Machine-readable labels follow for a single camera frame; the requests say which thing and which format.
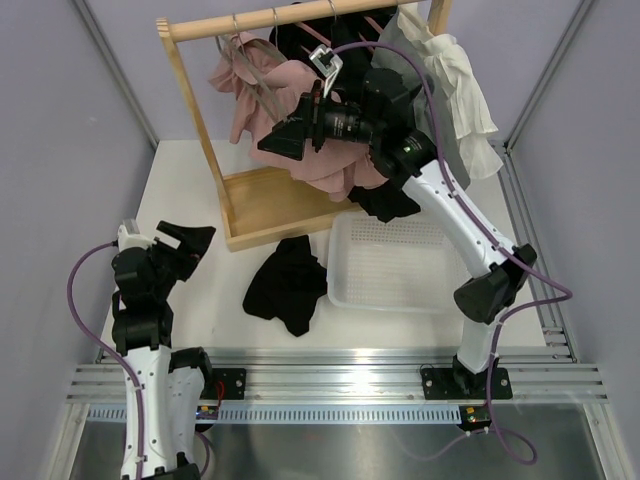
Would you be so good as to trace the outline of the grey metal hanger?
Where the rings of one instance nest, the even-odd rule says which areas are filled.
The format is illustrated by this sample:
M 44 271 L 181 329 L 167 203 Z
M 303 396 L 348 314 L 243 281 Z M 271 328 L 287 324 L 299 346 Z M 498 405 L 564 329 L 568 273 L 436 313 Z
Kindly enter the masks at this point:
M 274 91 L 265 83 L 262 73 L 247 55 L 240 32 L 236 31 L 234 35 L 215 36 L 214 39 L 219 54 L 227 63 L 233 65 L 235 61 L 239 61 L 244 67 L 249 75 L 249 80 L 240 74 L 238 77 L 254 99 L 275 123 L 281 121 L 286 116 L 284 106 Z
M 279 41 L 278 41 L 278 32 L 279 32 L 279 18 L 278 18 L 278 14 L 276 11 L 275 7 L 271 8 L 272 11 L 272 20 L 273 20 L 273 26 L 272 26 L 272 31 L 271 34 L 269 36 L 270 42 L 274 45 L 274 47 L 276 48 L 276 52 L 277 52 L 277 56 L 279 57 L 279 59 L 282 62 L 286 62 L 288 60 L 288 58 L 286 57 L 286 55 L 281 51 L 280 47 L 279 47 Z

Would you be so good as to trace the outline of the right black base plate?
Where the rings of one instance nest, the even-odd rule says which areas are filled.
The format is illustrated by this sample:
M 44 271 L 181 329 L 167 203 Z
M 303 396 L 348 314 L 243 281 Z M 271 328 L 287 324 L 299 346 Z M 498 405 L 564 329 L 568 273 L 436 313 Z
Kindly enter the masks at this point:
M 426 400 L 486 400 L 488 372 L 470 374 L 454 367 L 423 364 L 419 368 Z M 491 372 L 492 400 L 510 400 L 513 390 L 506 369 L 494 367 Z

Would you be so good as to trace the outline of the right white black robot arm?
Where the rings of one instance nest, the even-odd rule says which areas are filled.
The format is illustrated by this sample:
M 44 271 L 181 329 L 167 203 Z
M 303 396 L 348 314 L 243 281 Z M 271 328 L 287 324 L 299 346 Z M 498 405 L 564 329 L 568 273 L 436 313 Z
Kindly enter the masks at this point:
M 463 396 L 476 396 L 497 366 L 491 350 L 496 319 L 515 302 L 537 254 L 503 236 L 454 183 L 434 143 L 410 126 L 410 97 L 401 76 L 386 68 L 365 74 L 356 103 L 332 100 L 315 81 L 258 147 L 300 161 L 306 147 L 321 151 L 328 140 L 365 144 L 376 170 L 435 217 L 471 276 L 453 293 L 465 320 L 451 381 Z

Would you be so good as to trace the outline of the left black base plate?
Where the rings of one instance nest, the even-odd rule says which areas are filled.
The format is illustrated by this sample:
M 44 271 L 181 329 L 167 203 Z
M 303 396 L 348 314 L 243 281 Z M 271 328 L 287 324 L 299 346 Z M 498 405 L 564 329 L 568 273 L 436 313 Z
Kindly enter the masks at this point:
M 214 368 L 210 378 L 205 380 L 200 399 L 217 401 L 221 394 L 222 400 L 244 400 L 246 380 L 245 368 Z

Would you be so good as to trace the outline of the white ruffled skirt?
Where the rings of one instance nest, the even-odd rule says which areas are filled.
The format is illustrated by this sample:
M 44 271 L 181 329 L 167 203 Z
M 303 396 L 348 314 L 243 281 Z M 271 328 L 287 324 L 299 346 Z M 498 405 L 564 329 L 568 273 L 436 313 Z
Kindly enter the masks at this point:
M 489 144 L 498 132 L 467 53 L 457 39 L 428 25 L 417 3 L 399 7 L 397 25 L 439 81 L 453 123 L 461 160 L 473 180 L 486 179 L 503 166 Z

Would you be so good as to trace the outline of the aluminium mounting rail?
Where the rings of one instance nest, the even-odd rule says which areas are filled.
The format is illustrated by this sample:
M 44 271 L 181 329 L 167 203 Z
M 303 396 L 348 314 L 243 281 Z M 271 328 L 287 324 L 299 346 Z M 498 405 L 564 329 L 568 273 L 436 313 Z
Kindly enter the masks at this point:
M 216 367 L 247 374 L 245 399 L 263 404 L 407 404 L 423 401 L 419 371 L 446 366 L 449 349 L 209 349 Z M 606 403 L 594 364 L 567 347 L 507 347 L 499 364 L 509 372 L 516 403 Z

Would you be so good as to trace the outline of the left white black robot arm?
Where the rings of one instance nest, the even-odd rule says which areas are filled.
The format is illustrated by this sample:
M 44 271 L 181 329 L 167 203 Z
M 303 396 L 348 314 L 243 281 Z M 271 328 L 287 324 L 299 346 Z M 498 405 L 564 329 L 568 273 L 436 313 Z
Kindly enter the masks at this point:
M 201 347 L 172 347 L 174 313 L 169 295 L 187 281 L 206 254 L 215 228 L 165 221 L 157 231 L 171 246 L 142 235 L 133 220 L 119 227 L 111 266 L 112 339 L 126 387 L 123 479 L 198 479 L 193 453 L 200 398 L 215 388 L 216 374 Z

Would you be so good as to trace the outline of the wooden clothes rack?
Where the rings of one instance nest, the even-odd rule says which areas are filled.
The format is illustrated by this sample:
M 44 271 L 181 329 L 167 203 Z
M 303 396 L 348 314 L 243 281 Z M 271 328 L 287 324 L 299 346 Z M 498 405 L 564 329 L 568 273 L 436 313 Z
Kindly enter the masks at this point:
M 358 207 L 347 201 L 333 202 L 313 187 L 293 180 L 287 172 L 272 167 L 223 175 L 178 44 L 400 4 L 392 0 L 310 1 L 181 23 L 172 23 L 166 18 L 156 20 L 158 35 L 215 182 L 230 251 L 326 230 L 339 213 L 355 211 Z

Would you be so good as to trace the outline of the pink pleated skirt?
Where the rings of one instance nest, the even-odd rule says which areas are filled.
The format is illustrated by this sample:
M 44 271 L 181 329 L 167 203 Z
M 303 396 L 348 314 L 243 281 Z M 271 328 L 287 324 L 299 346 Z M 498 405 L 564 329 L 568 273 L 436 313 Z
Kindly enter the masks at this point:
M 209 83 L 235 97 L 231 143 L 248 134 L 253 160 L 288 171 L 293 179 L 328 193 L 334 202 L 346 199 L 355 187 L 374 189 L 385 183 L 363 144 L 329 139 L 316 151 L 305 139 L 286 151 L 299 153 L 299 159 L 259 149 L 258 143 L 294 112 L 301 95 L 319 77 L 304 63 L 286 60 L 269 41 L 252 34 L 225 35 L 216 46 L 221 59 Z

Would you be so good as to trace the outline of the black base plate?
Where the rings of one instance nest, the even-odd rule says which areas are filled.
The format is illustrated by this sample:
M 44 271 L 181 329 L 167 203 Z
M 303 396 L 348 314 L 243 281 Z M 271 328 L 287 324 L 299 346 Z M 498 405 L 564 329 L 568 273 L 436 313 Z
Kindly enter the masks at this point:
M 245 368 L 214 368 L 210 378 L 205 380 L 200 399 L 217 401 L 221 394 L 222 400 L 244 400 L 246 380 Z
M 423 364 L 419 368 L 426 400 L 486 400 L 488 372 L 470 374 L 454 367 Z M 510 400 L 513 390 L 506 369 L 494 367 L 491 372 L 492 400 Z

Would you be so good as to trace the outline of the large black skirt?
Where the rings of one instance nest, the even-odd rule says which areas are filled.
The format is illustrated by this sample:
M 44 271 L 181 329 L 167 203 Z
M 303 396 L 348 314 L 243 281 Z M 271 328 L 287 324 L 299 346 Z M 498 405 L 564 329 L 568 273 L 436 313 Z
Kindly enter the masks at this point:
M 308 55 L 321 43 L 338 47 L 357 41 L 377 41 L 396 11 L 395 7 L 387 7 L 279 26 L 279 47 L 289 60 L 311 65 Z M 342 99 L 353 102 L 360 99 L 362 80 L 371 68 L 374 52 L 373 47 L 362 47 L 340 55 L 343 68 L 334 92 Z M 419 211 L 414 201 L 389 183 L 374 188 L 354 186 L 348 199 L 383 222 Z

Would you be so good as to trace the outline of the small black skirt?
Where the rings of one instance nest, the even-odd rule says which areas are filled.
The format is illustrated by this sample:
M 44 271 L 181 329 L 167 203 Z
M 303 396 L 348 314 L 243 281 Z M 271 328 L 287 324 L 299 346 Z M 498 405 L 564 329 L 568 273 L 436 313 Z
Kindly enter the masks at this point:
M 245 313 L 283 322 L 295 337 L 307 334 L 318 300 L 327 294 L 327 270 L 311 251 L 308 235 L 281 240 L 251 280 Z

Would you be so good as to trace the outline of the white perforated plastic basket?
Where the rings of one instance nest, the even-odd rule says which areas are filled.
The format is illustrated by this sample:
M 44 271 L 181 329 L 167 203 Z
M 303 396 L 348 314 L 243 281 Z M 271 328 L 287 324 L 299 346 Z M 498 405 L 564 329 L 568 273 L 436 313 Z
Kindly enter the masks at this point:
M 442 315 L 457 307 L 454 291 L 470 278 L 433 216 L 388 223 L 363 212 L 338 215 L 330 232 L 327 282 L 338 307 Z

